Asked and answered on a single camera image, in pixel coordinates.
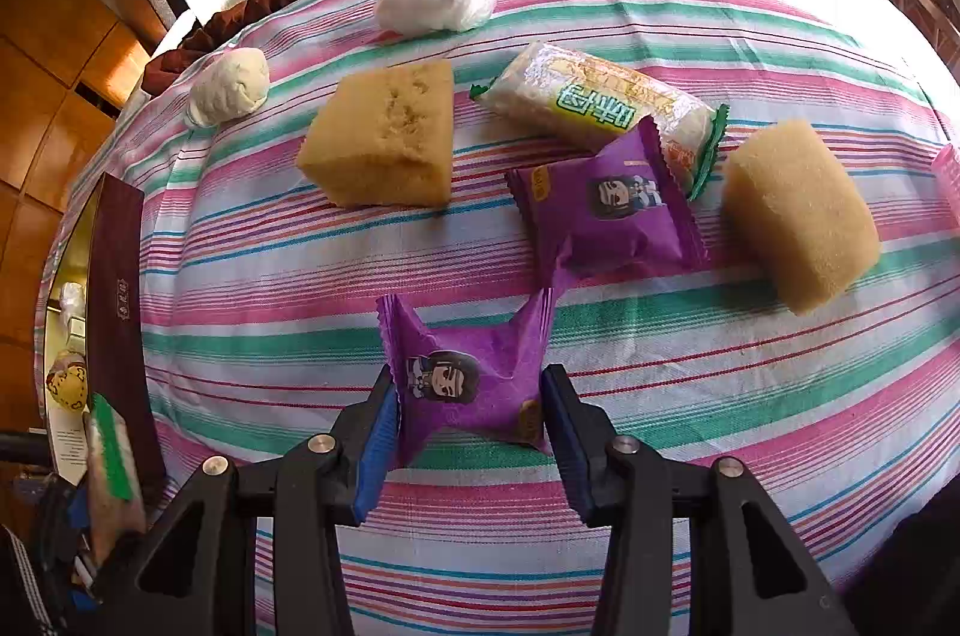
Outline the yellow sponge block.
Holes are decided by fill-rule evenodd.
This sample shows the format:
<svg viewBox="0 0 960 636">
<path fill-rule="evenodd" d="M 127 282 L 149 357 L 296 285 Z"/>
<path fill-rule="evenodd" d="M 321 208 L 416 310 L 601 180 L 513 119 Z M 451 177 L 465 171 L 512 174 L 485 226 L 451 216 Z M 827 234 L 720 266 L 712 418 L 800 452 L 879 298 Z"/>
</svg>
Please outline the yellow sponge block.
<svg viewBox="0 0 960 636">
<path fill-rule="evenodd" d="M 342 209 L 444 207 L 452 194 L 454 72 L 445 59 L 355 72 L 317 111 L 296 155 Z"/>
<path fill-rule="evenodd" d="M 871 209 L 808 122 L 754 132 L 722 172 L 724 215 L 796 316 L 830 303 L 877 264 Z"/>
</svg>

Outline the yellow patterned pouch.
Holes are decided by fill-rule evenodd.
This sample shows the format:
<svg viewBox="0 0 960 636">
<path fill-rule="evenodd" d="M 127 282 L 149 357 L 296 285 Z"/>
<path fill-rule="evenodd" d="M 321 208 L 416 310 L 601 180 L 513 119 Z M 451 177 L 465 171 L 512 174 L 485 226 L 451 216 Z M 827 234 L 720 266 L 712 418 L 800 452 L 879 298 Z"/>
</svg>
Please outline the yellow patterned pouch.
<svg viewBox="0 0 960 636">
<path fill-rule="evenodd" d="M 88 370 L 81 353 L 60 352 L 46 376 L 46 391 L 62 409 L 83 413 L 88 403 Z"/>
</svg>

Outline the gold tin box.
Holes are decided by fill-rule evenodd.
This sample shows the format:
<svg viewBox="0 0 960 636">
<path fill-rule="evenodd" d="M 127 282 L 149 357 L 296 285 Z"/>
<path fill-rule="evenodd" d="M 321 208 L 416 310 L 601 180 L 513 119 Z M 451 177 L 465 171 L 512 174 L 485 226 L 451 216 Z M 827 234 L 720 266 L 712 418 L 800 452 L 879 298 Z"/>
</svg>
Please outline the gold tin box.
<svg viewBox="0 0 960 636">
<path fill-rule="evenodd" d="M 53 468 L 76 485 L 86 475 L 85 420 L 101 394 L 127 425 L 143 502 L 160 504 L 167 475 L 149 406 L 140 326 L 140 230 L 143 193 L 109 173 L 75 200 L 60 221 L 37 300 L 36 379 L 46 412 Z M 88 370 L 83 413 L 62 409 L 46 376 L 64 350 Z"/>
</svg>

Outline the wooden wardrobe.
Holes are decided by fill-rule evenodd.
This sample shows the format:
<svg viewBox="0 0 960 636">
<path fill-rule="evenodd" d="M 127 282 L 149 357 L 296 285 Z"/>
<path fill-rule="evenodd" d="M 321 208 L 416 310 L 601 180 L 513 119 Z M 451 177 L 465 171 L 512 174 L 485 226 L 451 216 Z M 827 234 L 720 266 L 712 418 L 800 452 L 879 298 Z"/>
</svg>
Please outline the wooden wardrobe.
<svg viewBox="0 0 960 636">
<path fill-rule="evenodd" d="M 2 0 L 2 427 L 37 427 L 32 329 L 70 186 L 148 53 L 101 0 Z"/>
</svg>

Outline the purple snack packet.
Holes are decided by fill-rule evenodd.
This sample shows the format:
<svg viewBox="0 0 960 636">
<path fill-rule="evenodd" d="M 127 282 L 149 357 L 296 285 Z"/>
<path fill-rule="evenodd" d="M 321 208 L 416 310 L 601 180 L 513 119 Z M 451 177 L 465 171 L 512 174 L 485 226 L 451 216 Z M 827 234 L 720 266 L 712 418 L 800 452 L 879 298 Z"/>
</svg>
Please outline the purple snack packet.
<svg viewBox="0 0 960 636">
<path fill-rule="evenodd" d="M 590 157 L 506 173 L 542 287 L 562 292 L 625 265 L 697 267 L 706 248 L 652 118 Z"/>
<path fill-rule="evenodd" d="M 503 324 L 432 329 L 404 298 L 379 298 L 400 410 L 397 464 L 409 466 L 444 428 L 545 452 L 539 376 L 553 313 L 544 288 Z"/>
</svg>

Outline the cream sock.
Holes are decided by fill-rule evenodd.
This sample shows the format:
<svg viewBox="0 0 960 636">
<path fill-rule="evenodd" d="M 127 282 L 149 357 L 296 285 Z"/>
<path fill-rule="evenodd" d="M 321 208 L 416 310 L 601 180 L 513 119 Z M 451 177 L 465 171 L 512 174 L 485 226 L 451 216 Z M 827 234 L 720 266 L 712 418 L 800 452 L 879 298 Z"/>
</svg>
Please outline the cream sock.
<svg viewBox="0 0 960 636">
<path fill-rule="evenodd" d="M 224 53 L 205 67 L 190 88 L 187 120 L 195 127 L 215 127 L 252 115 L 270 92 L 270 70 L 257 48 Z"/>
</svg>

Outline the striped bed sheet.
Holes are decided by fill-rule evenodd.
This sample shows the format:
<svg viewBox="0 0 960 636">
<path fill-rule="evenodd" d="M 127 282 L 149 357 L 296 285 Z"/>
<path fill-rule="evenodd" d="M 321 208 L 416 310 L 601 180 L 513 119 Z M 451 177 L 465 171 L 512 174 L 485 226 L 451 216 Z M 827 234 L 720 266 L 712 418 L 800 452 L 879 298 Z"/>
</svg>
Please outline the striped bed sheet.
<svg viewBox="0 0 960 636">
<path fill-rule="evenodd" d="M 535 40 L 636 67 L 713 104 L 734 148 L 810 122 L 859 187 L 882 241 L 843 296 L 794 316 L 719 216 L 695 205 L 695 272 L 591 278 L 556 304 L 548 360 L 613 425 L 667 457 L 734 454 L 833 583 L 958 470 L 958 230 L 931 161 L 958 131 L 958 88 L 887 0 L 496 0 L 466 31 L 402 37 L 377 0 L 301 0 L 241 31 L 272 88 L 254 116 L 185 124 L 189 77 L 132 104 L 78 175 L 138 187 L 149 405 L 172 485 L 212 454 L 283 454 L 371 386 L 376 301 L 430 324 L 506 321 L 534 288 L 505 176 L 565 147 L 470 98 Z M 445 59 L 455 80 L 446 209 L 340 210 L 296 169 L 343 76 Z"/>
</svg>

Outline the Weidan cracker packet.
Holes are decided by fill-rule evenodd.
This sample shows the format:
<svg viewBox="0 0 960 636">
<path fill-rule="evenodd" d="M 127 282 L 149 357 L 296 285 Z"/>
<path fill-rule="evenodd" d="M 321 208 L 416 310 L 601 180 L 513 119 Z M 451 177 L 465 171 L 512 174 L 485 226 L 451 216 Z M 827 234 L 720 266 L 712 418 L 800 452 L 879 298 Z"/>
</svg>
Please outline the Weidan cracker packet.
<svg viewBox="0 0 960 636">
<path fill-rule="evenodd" d="M 713 108 L 639 70 L 544 41 L 529 43 L 487 85 L 474 85 L 470 98 L 591 152 L 652 118 L 665 163 L 690 200 L 713 171 L 729 116 L 726 104 Z"/>
</svg>

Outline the white plastic bag ball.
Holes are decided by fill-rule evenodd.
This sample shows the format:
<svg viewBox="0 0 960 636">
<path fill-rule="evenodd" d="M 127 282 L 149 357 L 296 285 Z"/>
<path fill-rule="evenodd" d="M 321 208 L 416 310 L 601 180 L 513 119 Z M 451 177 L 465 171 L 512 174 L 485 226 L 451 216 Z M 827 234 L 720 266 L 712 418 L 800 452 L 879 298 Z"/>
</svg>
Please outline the white plastic bag ball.
<svg viewBox="0 0 960 636">
<path fill-rule="evenodd" d="M 377 23 L 402 37 L 423 37 L 436 31 L 466 33 L 485 25 L 496 0 L 377 0 Z"/>
</svg>

